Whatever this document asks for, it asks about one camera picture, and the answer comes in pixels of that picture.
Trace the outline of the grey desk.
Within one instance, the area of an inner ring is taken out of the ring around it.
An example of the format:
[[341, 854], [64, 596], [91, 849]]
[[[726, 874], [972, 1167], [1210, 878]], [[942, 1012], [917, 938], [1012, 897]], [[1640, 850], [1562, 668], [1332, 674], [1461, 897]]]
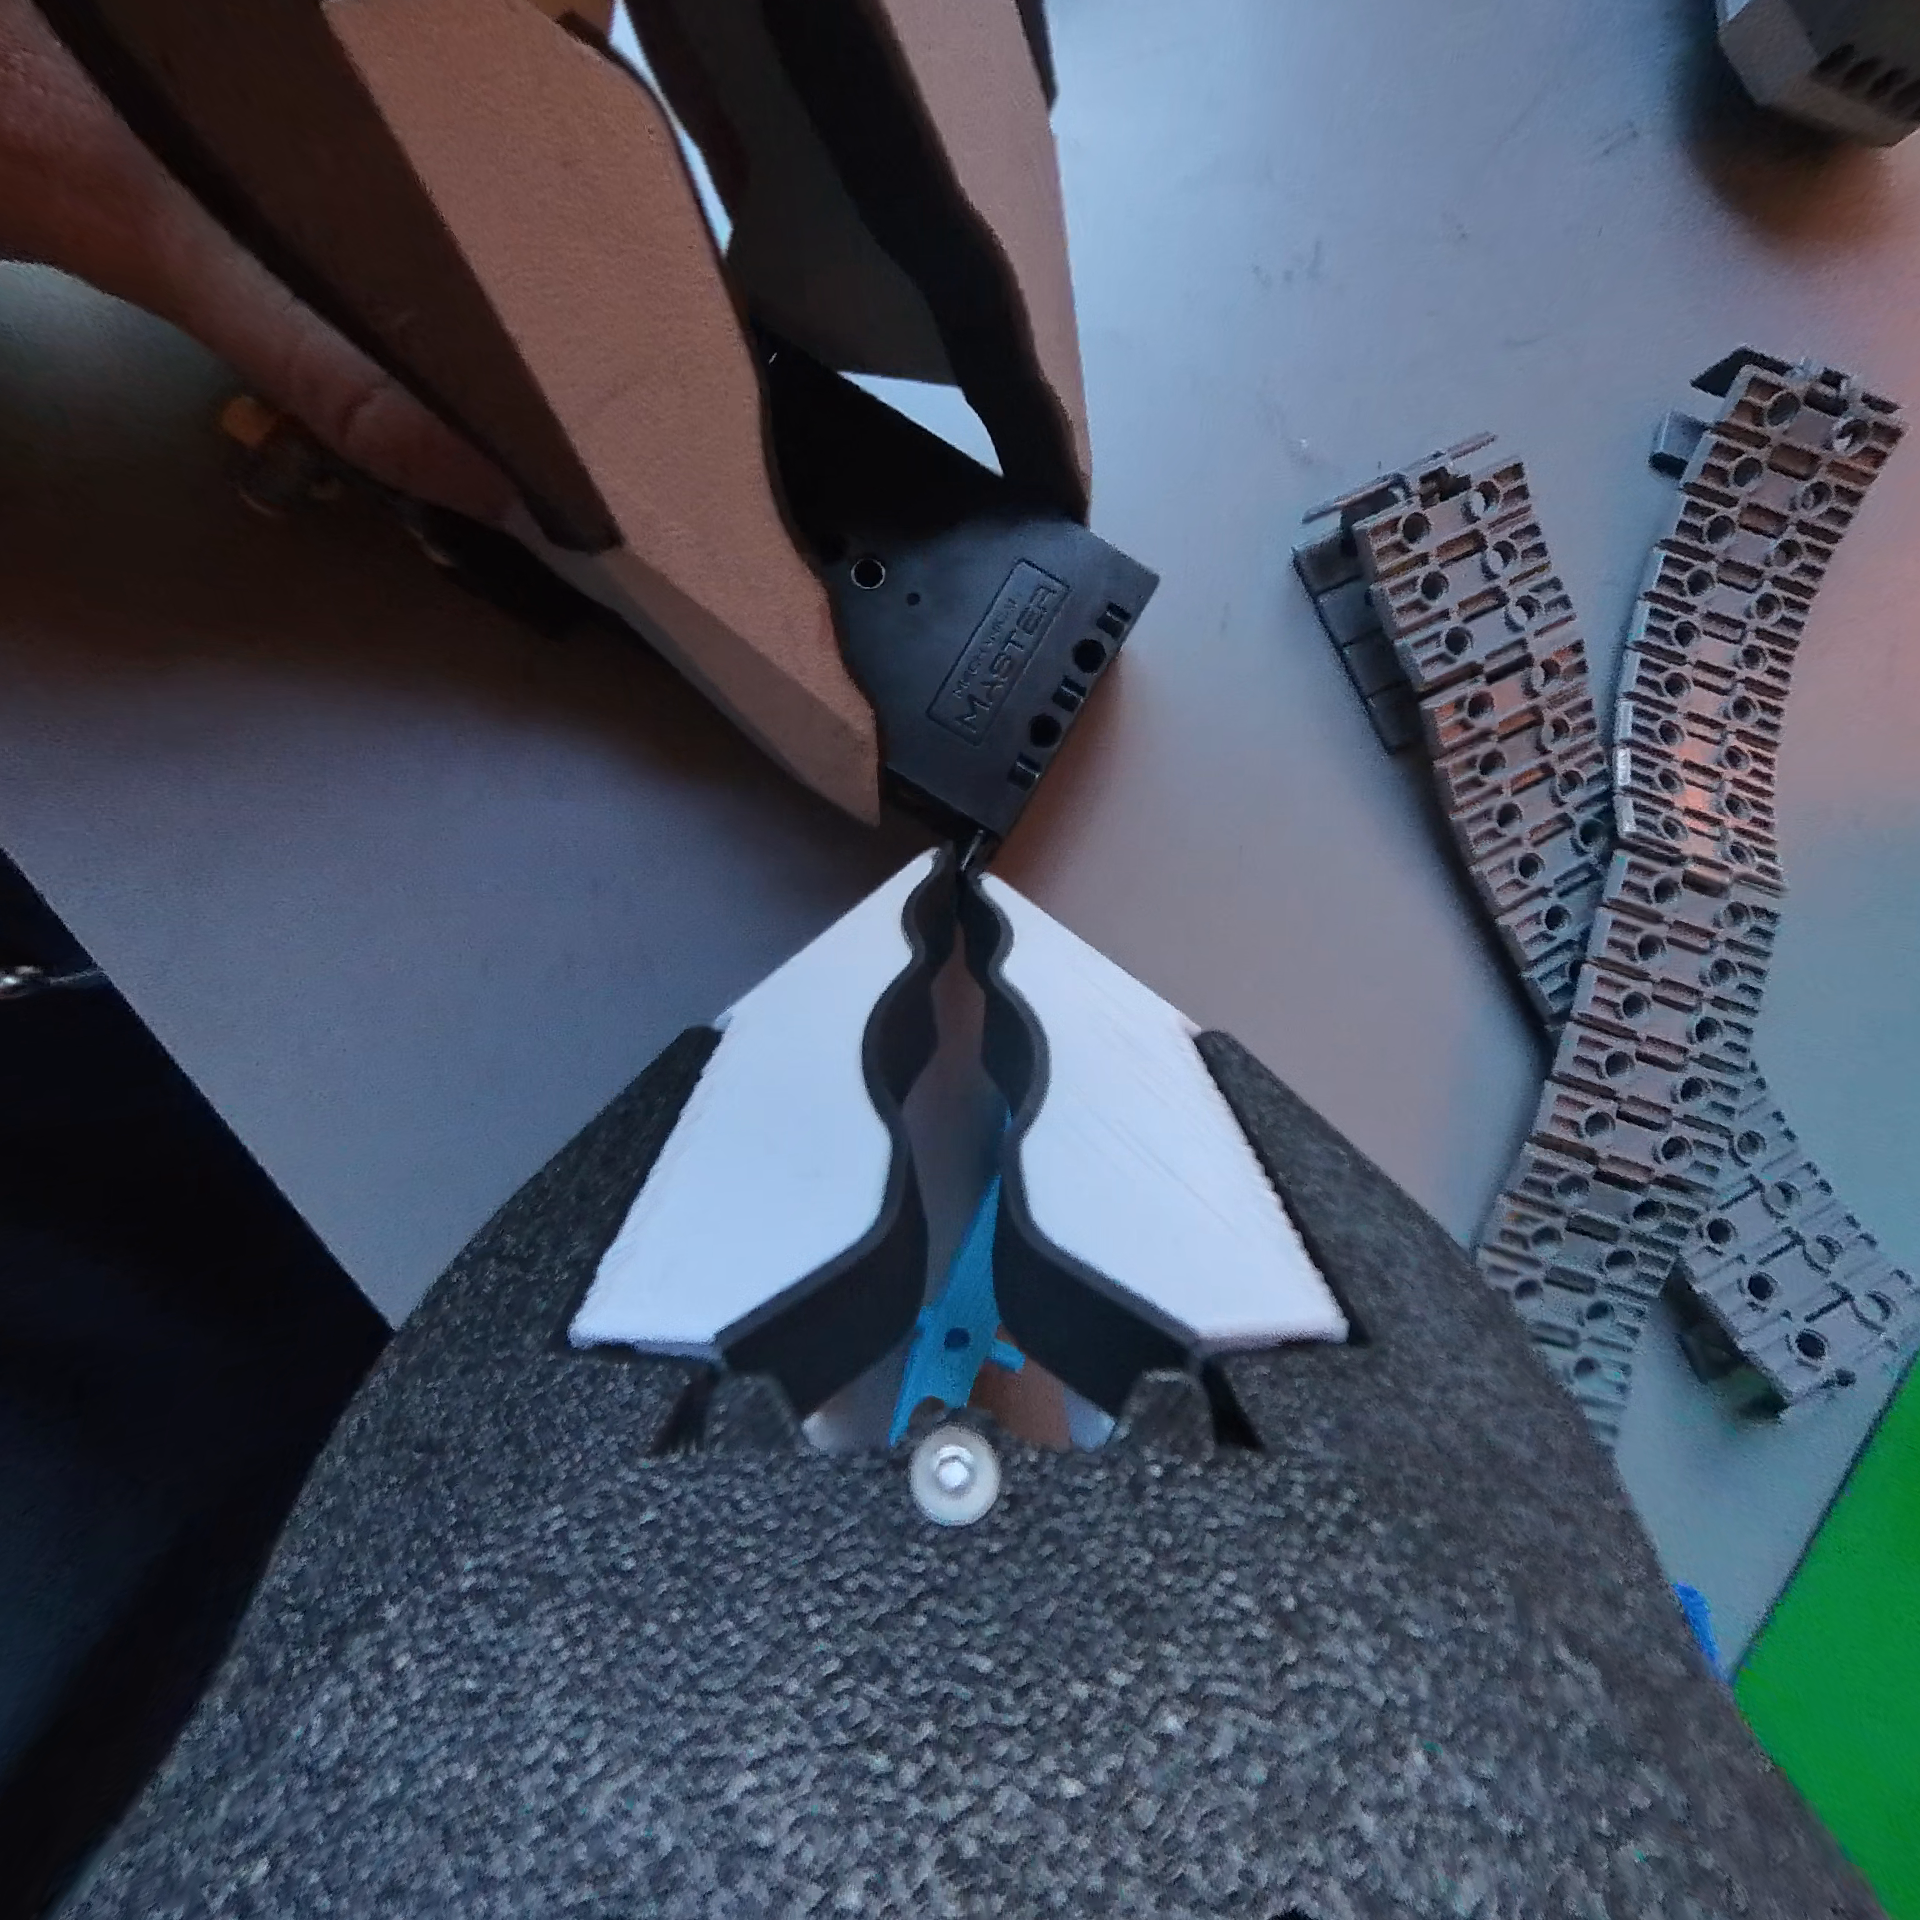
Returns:
[[[1162, 587], [1001, 870], [1472, 1238], [1546, 1057], [1298, 518], [1497, 433], [1604, 684], [1699, 371], [1916, 412], [1916, 137], [1758, 110], [1713, 4], [1048, 22], [1096, 524]], [[381, 513], [253, 513], [170, 326], [12, 263], [2, 375], [5, 845], [384, 1315], [914, 849]]]

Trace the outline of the person's left hand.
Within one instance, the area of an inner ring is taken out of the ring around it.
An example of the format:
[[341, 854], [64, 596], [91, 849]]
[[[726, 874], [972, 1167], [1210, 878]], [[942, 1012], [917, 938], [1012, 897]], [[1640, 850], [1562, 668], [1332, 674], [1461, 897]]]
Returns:
[[2, 254], [180, 326], [376, 481], [509, 514], [512, 483], [211, 219], [25, 3], [2, 4]]

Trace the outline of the grey faceted toy block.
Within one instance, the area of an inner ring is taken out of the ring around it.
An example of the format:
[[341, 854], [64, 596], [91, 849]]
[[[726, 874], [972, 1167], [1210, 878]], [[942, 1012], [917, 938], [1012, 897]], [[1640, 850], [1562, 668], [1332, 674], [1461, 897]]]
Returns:
[[1867, 147], [1918, 130], [1916, 3], [1717, 3], [1715, 13], [1758, 106]]

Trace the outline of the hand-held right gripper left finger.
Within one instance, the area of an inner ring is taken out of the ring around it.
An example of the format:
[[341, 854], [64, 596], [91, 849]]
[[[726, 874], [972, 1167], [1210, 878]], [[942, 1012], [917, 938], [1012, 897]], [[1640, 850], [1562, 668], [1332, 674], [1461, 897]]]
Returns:
[[853, 1378], [912, 1327], [928, 1223], [904, 1105], [954, 926], [954, 858], [924, 853], [726, 1009], [574, 1348]]

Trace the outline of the blue plastic lever tool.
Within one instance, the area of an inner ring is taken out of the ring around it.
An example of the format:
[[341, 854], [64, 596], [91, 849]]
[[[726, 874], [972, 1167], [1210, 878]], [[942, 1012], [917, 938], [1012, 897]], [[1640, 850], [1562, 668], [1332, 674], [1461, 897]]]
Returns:
[[1001, 1206], [1000, 1155], [1006, 1127], [1009, 1109], [1001, 1101], [994, 1124], [993, 1177], [958, 1242], [942, 1284], [920, 1311], [888, 1430], [890, 1447], [906, 1439], [910, 1419], [924, 1404], [968, 1405], [982, 1369], [994, 1369], [1001, 1375], [1020, 1375], [1024, 1369], [1024, 1353], [1001, 1333], [994, 1282]]

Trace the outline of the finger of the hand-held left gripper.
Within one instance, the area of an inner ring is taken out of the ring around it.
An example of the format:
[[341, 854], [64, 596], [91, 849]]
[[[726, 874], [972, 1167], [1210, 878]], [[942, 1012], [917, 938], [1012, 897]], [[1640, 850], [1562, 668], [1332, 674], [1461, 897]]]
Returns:
[[653, 91], [534, 4], [325, 13], [609, 506], [611, 550], [544, 556], [876, 825], [876, 716], [777, 506], [761, 375]]
[[1090, 444], [1049, 106], [1016, 3], [868, 3], [914, 183], [883, 242], [928, 301], [1001, 473], [1089, 518]]

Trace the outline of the black controller box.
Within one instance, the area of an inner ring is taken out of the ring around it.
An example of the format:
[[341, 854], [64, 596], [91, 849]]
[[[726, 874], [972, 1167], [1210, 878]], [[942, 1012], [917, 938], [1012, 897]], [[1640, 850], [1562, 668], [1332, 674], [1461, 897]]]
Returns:
[[1080, 521], [777, 335], [761, 340], [785, 501], [819, 564], [884, 788], [997, 844], [1158, 586]]

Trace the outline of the green plastic bin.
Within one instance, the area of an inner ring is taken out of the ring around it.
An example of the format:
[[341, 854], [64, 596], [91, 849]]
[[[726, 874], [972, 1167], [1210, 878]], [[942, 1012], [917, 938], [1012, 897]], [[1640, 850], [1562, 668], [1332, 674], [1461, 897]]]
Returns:
[[1886, 1914], [1916, 1917], [1918, 1375], [1888, 1404], [1734, 1694]]

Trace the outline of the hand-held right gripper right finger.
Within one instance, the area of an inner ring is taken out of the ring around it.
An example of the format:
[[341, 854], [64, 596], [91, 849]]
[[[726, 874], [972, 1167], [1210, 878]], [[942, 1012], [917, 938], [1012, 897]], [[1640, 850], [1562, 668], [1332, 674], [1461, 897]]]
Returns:
[[958, 905], [1011, 1114], [993, 1270], [1016, 1345], [1121, 1412], [1147, 1373], [1347, 1342], [1197, 1026], [1004, 881], [968, 876]]

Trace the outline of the grey studded track strip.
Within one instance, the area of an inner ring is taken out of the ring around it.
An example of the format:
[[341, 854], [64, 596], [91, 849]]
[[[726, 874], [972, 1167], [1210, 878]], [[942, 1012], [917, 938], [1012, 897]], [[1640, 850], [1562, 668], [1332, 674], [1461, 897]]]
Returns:
[[1764, 1085], [1756, 1039], [1785, 908], [1776, 774], [1800, 643], [1905, 434], [1856, 375], [1740, 348], [1669, 414], [1675, 481], [1625, 628], [1614, 853], [1571, 1014], [1478, 1270], [1614, 1449], [1653, 1307], [1678, 1289], [1706, 1371], [1768, 1407], [1916, 1342], [1916, 1281]]
[[1526, 469], [1477, 437], [1316, 513], [1293, 564], [1390, 750], [1420, 748], [1554, 1045], [1614, 853], [1610, 743]]

